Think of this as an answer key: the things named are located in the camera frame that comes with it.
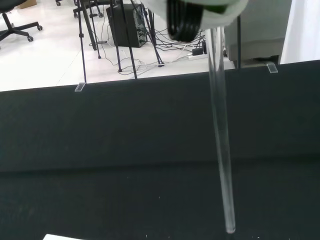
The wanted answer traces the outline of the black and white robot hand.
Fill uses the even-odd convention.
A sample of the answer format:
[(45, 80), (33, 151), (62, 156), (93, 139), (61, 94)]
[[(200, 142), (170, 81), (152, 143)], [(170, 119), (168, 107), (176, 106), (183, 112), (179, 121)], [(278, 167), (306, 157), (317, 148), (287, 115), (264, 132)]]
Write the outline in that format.
[(248, 0), (142, 0), (166, 21), (169, 37), (190, 43), (199, 30), (225, 27), (246, 8)]

